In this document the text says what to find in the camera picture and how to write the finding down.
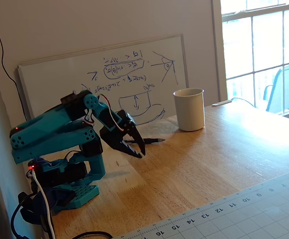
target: window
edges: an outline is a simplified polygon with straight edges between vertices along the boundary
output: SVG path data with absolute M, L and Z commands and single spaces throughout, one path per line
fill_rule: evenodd
M 289 112 L 289 0 L 221 0 L 228 99 Z

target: wooden table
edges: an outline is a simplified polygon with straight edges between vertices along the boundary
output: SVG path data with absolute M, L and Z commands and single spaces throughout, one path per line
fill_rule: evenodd
M 138 127 L 166 139 L 142 159 L 103 143 L 100 195 L 54 216 L 57 238 L 119 236 L 289 172 L 289 119 L 230 103 L 206 107 L 205 120 L 195 132 L 180 131 L 176 117 Z

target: white mug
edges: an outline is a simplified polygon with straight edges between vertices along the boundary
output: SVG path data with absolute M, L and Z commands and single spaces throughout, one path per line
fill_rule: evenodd
M 173 93 L 179 128 L 196 131 L 205 126 L 204 90 L 187 88 Z

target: robotic arm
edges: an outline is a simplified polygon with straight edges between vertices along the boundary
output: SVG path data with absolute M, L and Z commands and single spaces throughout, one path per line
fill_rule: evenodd
M 63 97 L 60 105 L 11 130 L 10 143 L 15 162 L 33 159 L 28 166 L 35 170 L 52 210 L 80 208 L 99 194 L 98 186 L 90 183 L 105 175 L 103 149 L 93 126 L 80 119 L 86 116 L 86 110 L 91 110 L 92 115 L 103 124 L 100 136 L 111 148 L 142 158 L 123 141 L 128 134 L 145 155 L 145 143 L 132 117 L 124 110 L 113 112 L 107 103 L 100 102 L 90 91 L 81 91 L 77 95 L 72 93 Z M 69 160 L 65 157 L 48 162 L 41 158 L 42 155 L 77 145 L 80 151 Z M 85 162 L 90 165 L 89 172 Z M 32 191 L 37 193 L 33 180 Z M 19 194 L 19 201 L 25 196 L 25 193 Z M 46 215 L 42 195 L 38 193 L 23 206 L 20 212 L 24 220 L 41 224 L 40 216 Z
M 16 163 L 76 145 L 90 149 L 92 142 L 98 140 L 98 135 L 92 126 L 78 120 L 84 117 L 85 110 L 89 109 L 104 125 L 100 130 L 100 136 L 111 148 L 142 158 L 140 153 L 124 143 L 123 137 L 128 134 L 137 141 L 142 154 L 145 155 L 144 141 L 136 129 L 134 120 L 124 110 L 118 113 L 111 111 L 110 114 L 109 107 L 99 102 L 90 91 L 81 91 L 78 95 L 72 93 L 63 97 L 61 102 L 44 114 L 11 130 L 10 143 Z

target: pen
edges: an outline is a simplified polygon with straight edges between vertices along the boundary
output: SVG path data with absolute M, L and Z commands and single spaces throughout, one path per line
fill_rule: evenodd
M 145 144 L 151 144 L 151 143 L 159 143 L 165 141 L 163 138 L 144 138 L 144 143 Z M 126 143 L 136 143 L 135 140 L 125 140 L 124 142 Z

